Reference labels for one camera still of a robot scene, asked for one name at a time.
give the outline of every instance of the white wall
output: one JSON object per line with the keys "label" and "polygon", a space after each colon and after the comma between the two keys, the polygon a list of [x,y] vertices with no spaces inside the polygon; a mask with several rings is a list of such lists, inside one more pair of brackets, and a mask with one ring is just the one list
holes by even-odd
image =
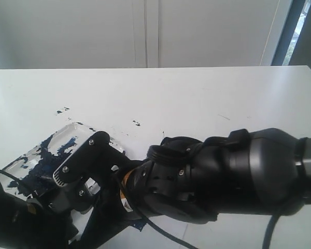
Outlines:
{"label": "white wall", "polygon": [[0,68],[270,65],[292,0],[0,0]]}

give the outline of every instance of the table surface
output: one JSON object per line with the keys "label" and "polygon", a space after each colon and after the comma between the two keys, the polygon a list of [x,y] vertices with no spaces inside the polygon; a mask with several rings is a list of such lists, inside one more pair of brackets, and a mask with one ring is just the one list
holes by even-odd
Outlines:
{"label": "table surface", "polygon": [[[0,70],[0,168],[71,122],[105,130],[131,159],[164,136],[227,136],[270,127],[311,136],[306,66]],[[267,216],[219,215],[207,225],[154,221],[200,248],[261,247]],[[311,248],[311,206],[280,220],[272,245]],[[149,227],[102,248],[179,248]]]}

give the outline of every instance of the robotic arm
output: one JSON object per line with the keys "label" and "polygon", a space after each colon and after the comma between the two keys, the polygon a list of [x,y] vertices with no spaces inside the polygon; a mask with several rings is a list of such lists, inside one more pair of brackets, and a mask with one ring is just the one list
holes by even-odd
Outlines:
{"label": "robotic arm", "polygon": [[[81,189],[89,178],[101,187],[94,196]],[[292,215],[311,204],[311,139],[298,140],[278,129],[238,130],[204,142],[166,137],[149,148],[146,160],[131,161],[109,146],[106,132],[96,132],[53,179],[58,189],[78,196],[72,209],[93,205],[81,239],[69,245],[91,249],[136,225],[140,215],[133,207],[147,217],[166,215],[195,224],[216,221],[219,213],[273,215],[284,206],[282,214]]]}

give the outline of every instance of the black cable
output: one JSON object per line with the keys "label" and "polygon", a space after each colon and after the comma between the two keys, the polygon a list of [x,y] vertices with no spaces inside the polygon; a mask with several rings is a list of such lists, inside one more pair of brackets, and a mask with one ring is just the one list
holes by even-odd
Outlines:
{"label": "black cable", "polygon": [[133,211],[140,216],[147,224],[149,224],[150,227],[152,227],[155,231],[157,231],[158,233],[164,235],[165,237],[167,237],[168,239],[185,246],[186,248],[189,249],[198,249],[197,247],[189,244],[186,241],[183,241],[173,235],[171,235],[170,233],[166,232],[165,230],[161,229],[160,227],[158,227],[155,223],[153,223],[148,217],[146,217],[146,215],[144,215],[141,210],[139,210],[134,203],[131,201],[131,198],[128,194],[128,191],[126,190],[126,188],[121,184],[120,180],[117,178],[117,176],[115,174],[113,174],[113,178],[116,180],[116,182],[119,185],[120,190],[122,191],[122,193],[124,194],[125,198],[127,199],[129,205],[131,206],[131,208],[133,209]]}
{"label": "black cable", "polygon": [[10,179],[13,179],[14,181],[16,181],[19,185],[23,186],[30,194],[32,194],[32,196],[42,205],[43,202],[40,200],[39,198],[39,195],[32,191],[31,188],[26,184],[24,183],[23,181],[21,181],[20,179],[18,179],[17,177],[13,176],[12,174],[9,174],[8,172],[4,171],[4,170],[0,170],[0,174],[3,174],[7,177],[9,177]]}
{"label": "black cable", "polygon": [[275,214],[272,215],[266,227],[262,249],[270,248],[271,239],[272,239],[272,235],[273,235],[276,223],[278,222],[280,217],[284,214],[284,212],[287,210],[287,208],[289,208],[292,204],[294,204],[298,200],[299,200],[299,197],[294,197],[292,199],[289,199],[284,205],[282,205],[278,209],[278,211]]}

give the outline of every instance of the white table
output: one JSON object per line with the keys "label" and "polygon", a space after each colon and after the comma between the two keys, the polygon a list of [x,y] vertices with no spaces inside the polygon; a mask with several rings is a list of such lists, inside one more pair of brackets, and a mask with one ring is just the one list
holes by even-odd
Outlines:
{"label": "white table", "polygon": [[[64,107],[70,109],[56,113]],[[107,131],[131,159],[144,159],[163,136],[203,140],[269,127],[311,136],[311,70],[0,70],[0,168],[73,121]],[[188,227],[166,217],[154,221],[200,248],[260,248],[268,217],[219,215],[216,223]],[[304,245],[311,248],[311,206],[281,218],[272,241],[273,248]],[[102,248],[179,246],[146,226],[142,233],[128,228]]]}

